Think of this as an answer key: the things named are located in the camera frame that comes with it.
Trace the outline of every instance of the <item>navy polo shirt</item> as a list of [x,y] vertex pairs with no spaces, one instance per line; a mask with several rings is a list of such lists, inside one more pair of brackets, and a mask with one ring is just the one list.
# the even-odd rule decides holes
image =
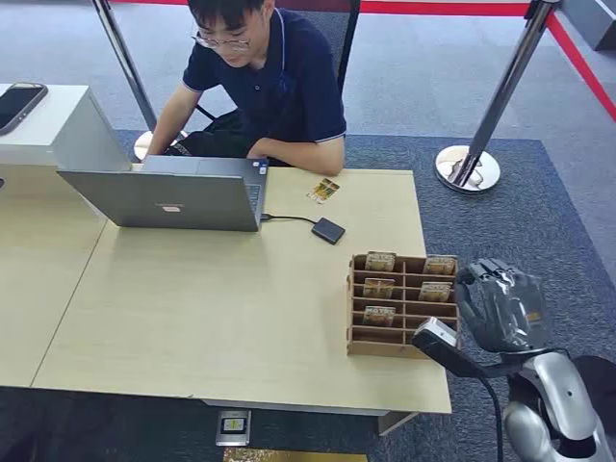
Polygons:
[[347,122],[329,43],[310,21],[276,9],[263,69],[234,68],[196,43],[183,73],[193,91],[223,85],[240,111],[244,131],[279,141],[327,141]]

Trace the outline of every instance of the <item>stanchion base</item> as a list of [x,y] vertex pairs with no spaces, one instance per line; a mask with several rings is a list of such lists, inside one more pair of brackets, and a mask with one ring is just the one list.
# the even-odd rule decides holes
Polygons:
[[480,194],[496,186],[501,178],[501,167],[492,156],[484,152],[469,181],[463,187],[453,183],[457,171],[469,153],[468,146],[450,146],[439,152],[436,160],[436,176],[444,185],[464,194]]
[[[188,136],[184,131],[180,133],[182,139]],[[173,146],[176,142],[177,141],[175,140],[172,142],[171,145]],[[140,162],[143,162],[143,159],[145,159],[145,156],[147,154],[147,150],[149,149],[150,144],[152,144],[152,132],[145,132],[140,136],[134,143],[134,152],[135,157],[139,159]]]

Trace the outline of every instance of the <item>wooden table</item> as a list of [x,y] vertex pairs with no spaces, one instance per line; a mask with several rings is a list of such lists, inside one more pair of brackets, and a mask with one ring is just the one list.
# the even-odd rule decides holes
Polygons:
[[0,385],[31,385],[105,223],[55,170],[0,166]]
[[451,412],[445,371],[433,361],[346,354],[351,255],[425,254],[412,174],[345,170],[323,205],[306,196],[320,179],[270,168],[265,212],[331,219],[347,229],[336,246],[302,221],[266,222],[256,234],[108,221],[33,386],[393,411],[382,432],[411,412]]

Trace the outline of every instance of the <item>black hair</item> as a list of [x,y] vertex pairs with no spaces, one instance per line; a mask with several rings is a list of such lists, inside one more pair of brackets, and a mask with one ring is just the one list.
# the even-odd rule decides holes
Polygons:
[[239,29],[244,25],[246,11],[259,10],[263,0],[188,0],[188,8],[197,23],[205,26],[222,17],[229,30]]

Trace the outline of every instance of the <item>card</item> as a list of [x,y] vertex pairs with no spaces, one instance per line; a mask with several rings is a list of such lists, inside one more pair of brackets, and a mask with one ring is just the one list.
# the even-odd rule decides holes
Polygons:
[[394,293],[396,281],[393,279],[377,279],[367,277],[364,283],[362,296],[366,298],[391,298]]
[[339,189],[340,186],[336,183],[327,178],[323,178],[320,183],[315,186],[313,192],[308,192],[306,195],[316,201],[317,204],[322,204]]
[[393,252],[368,252],[365,270],[387,271],[394,270],[396,254]]
[[377,325],[380,327],[391,327],[394,323],[396,309],[393,306],[366,306],[364,312],[363,323],[366,325]]
[[419,301],[446,302],[451,292],[451,282],[424,282],[419,292]]
[[424,265],[424,274],[452,275],[455,272],[457,257],[454,255],[428,255]]

